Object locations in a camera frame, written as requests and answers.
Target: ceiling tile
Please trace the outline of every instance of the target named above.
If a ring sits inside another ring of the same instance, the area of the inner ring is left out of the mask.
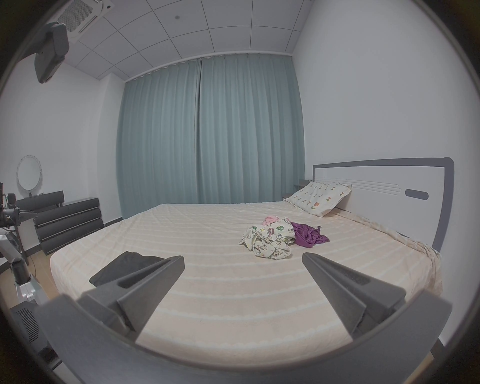
[[[103,40],[114,34],[117,30],[112,27],[105,18],[101,17],[82,35],[79,41],[84,43],[90,49],[95,48]]]
[[[168,39],[165,29],[153,12],[128,23],[119,32],[138,50]]]
[[[210,29],[215,52],[250,49],[250,27],[223,27]]]
[[[208,31],[193,32],[188,35],[174,37],[172,42],[182,58],[214,52]]]
[[[146,0],[114,0],[113,2],[115,7],[104,17],[117,29],[152,10]]]
[[[305,22],[307,21],[308,14],[310,13],[310,9],[312,9],[313,1],[305,0],[301,6],[299,16],[297,18],[297,22],[293,29],[296,31],[301,31]]]
[[[250,49],[285,52],[292,31],[281,28],[252,27]]]
[[[179,1],[179,0],[147,0],[147,1],[153,9],[157,9],[157,8],[163,7],[164,5],[175,3],[176,1]]]
[[[75,44],[70,44],[67,54],[65,55],[65,63],[76,67],[82,59],[90,53],[90,49],[77,41]]]
[[[122,60],[116,65],[116,67],[126,73],[129,77],[138,75],[139,73],[152,68],[140,53],[135,53],[133,56]]]
[[[128,80],[129,77],[124,74],[121,70],[119,70],[117,67],[111,67],[107,69],[105,72],[103,72],[100,76],[97,77],[98,80],[103,79],[105,76],[107,76],[109,73],[114,73],[116,74],[119,78],[122,80]]]
[[[159,65],[181,59],[170,40],[165,40],[161,43],[145,48],[140,53],[153,67],[158,67]]]
[[[287,50],[285,52],[293,53],[295,46],[297,45],[297,41],[299,40],[300,32],[293,31],[292,36],[290,36],[290,40],[288,41]]]
[[[112,65],[103,57],[91,51],[85,58],[77,65],[77,68],[93,77],[100,76]]]
[[[252,23],[252,0],[202,0],[209,28]]]
[[[115,32],[112,36],[98,44],[94,51],[115,65],[119,61],[133,55],[136,49],[132,47],[120,32]]]
[[[303,0],[253,0],[252,25],[293,29]]]
[[[207,29],[200,0],[181,0],[155,11],[170,37]]]

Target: folded black garment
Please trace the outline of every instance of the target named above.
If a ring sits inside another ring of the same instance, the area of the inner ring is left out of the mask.
[[[162,257],[143,256],[137,252],[127,251],[100,269],[100,271],[94,274],[88,281],[95,287],[98,287],[127,276],[130,273],[140,271],[143,268],[158,263],[160,260],[164,259]]]

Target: air vent grille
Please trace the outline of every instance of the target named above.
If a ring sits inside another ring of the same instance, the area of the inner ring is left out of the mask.
[[[22,308],[17,313],[20,315],[22,323],[24,323],[25,329],[27,330],[28,341],[31,343],[37,340],[38,324],[35,321],[35,317],[33,317],[32,311],[27,308]]]
[[[67,26],[67,31],[73,32],[78,26],[91,15],[93,8],[85,4],[82,0],[73,0],[73,2],[63,11],[58,18],[58,22]]]

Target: teal curtain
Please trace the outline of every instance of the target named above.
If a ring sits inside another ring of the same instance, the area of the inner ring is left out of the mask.
[[[125,85],[117,134],[123,218],[163,203],[199,202],[196,170],[200,60]]]
[[[303,120],[291,57],[202,60],[199,108],[202,203],[279,201],[304,177]]]
[[[197,59],[128,82],[117,137],[124,218],[164,203],[279,201],[305,172],[291,57]]]

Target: crumpled clothing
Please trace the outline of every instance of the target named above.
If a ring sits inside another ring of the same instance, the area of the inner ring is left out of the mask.
[[[295,244],[305,247],[311,248],[315,244],[323,244],[330,242],[330,239],[320,234],[320,226],[318,229],[310,227],[307,224],[298,224],[298,223],[291,223],[293,226],[293,230],[295,231]]]
[[[248,228],[239,244],[244,244],[255,256],[278,260],[290,256],[289,245],[294,242],[293,226],[285,217],[265,226]]]
[[[262,223],[262,225],[269,225],[276,223],[277,221],[280,221],[280,218],[278,216],[267,216]]]

